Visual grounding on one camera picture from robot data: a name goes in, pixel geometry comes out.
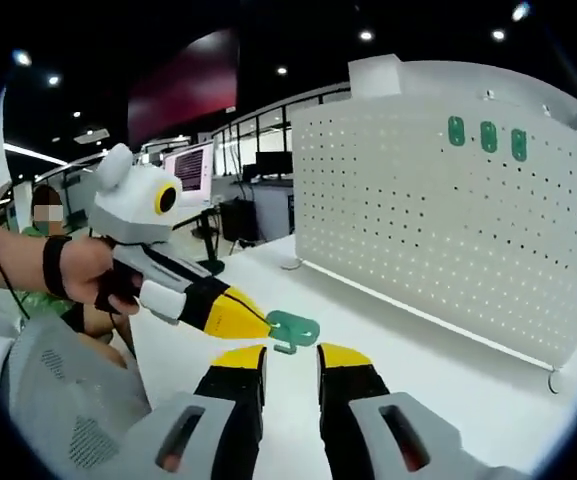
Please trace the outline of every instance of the green hook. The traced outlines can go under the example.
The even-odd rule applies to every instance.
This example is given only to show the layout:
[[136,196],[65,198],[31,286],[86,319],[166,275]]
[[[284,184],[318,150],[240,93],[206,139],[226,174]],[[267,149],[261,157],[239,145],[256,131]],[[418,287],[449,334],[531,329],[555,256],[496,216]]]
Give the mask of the green hook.
[[319,338],[317,322],[292,313],[274,310],[266,316],[266,323],[270,325],[269,337],[288,344],[275,345],[275,350],[287,355],[294,355],[297,346],[313,345]]

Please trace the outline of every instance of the person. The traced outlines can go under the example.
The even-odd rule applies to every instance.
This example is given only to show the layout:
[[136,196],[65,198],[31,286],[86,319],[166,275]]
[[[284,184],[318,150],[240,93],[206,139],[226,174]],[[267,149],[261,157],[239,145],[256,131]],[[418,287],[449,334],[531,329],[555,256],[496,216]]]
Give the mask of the person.
[[[4,95],[5,92],[0,95],[0,198],[10,185],[4,152]],[[52,289],[52,293],[59,291],[73,302],[93,305],[99,293],[99,278],[112,266],[111,248],[100,239],[84,236],[60,242],[55,237],[32,237],[0,227],[0,288],[44,293],[51,293]],[[132,280],[140,286],[140,278]],[[125,315],[139,309],[134,299],[110,295],[108,302]],[[0,377],[17,336],[15,322],[0,305]]]
[[[32,225],[22,233],[31,237],[64,236],[63,205],[59,193],[50,185],[38,185],[31,202]],[[97,310],[93,305],[75,303],[68,299],[58,298],[50,293],[20,292],[24,310],[29,314],[43,314],[52,310],[59,315],[80,340],[89,345],[111,362],[126,368],[121,354],[103,341],[104,336],[113,329],[134,351],[130,322],[126,315],[117,315]]]

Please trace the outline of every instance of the black ceiling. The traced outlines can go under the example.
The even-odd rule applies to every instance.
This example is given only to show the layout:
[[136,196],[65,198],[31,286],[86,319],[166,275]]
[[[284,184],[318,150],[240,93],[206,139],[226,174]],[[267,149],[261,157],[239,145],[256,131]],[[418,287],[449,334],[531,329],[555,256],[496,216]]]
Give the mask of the black ceiling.
[[[66,161],[125,141],[130,85],[194,39],[225,27],[236,28],[241,42],[234,117],[347,80],[349,60],[384,53],[402,60],[460,60],[510,68],[577,96],[575,77],[558,53],[563,44],[577,62],[577,29],[573,35],[567,28],[577,25],[571,10],[557,12],[550,2],[541,2],[544,5],[533,8],[535,15],[513,23],[517,3],[197,0],[132,2],[122,11],[114,3],[78,5],[59,16],[48,16],[43,5],[9,11],[0,21],[7,28],[6,46],[28,51],[33,64],[10,72],[6,140]],[[364,28],[374,32],[374,41],[359,40]],[[495,28],[506,29],[506,41],[492,40]],[[278,65],[285,65],[288,75],[276,75]],[[53,73],[62,82],[50,88],[47,76]],[[72,116],[75,111],[81,112],[79,118]],[[102,127],[110,132],[102,146],[73,141],[89,128]],[[180,126],[180,133],[192,128]],[[9,156],[9,165],[13,178],[54,168],[17,155]]]

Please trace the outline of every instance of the pegboard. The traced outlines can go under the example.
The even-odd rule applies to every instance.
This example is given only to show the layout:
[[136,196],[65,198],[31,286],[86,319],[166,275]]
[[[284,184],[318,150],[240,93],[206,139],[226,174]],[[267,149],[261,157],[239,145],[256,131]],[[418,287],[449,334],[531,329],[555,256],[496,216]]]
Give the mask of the pegboard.
[[501,102],[407,95],[322,105],[292,125],[300,258],[549,365],[568,360],[576,131]]

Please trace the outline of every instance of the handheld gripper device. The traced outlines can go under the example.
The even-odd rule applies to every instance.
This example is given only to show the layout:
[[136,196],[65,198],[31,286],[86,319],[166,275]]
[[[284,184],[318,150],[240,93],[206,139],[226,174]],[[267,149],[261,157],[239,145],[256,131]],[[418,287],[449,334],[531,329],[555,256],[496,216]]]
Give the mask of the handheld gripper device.
[[[96,171],[99,190],[89,225],[113,248],[114,267],[100,280],[95,306],[114,312],[108,297],[139,298],[162,320],[185,322],[220,338],[272,337],[288,343],[275,350],[293,354],[319,336],[319,325],[287,312],[261,310],[234,287],[198,263],[180,258],[169,243],[179,221],[181,180],[153,165],[133,165],[124,144],[115,145]],[[132,282],[143,278],[141,287]]]

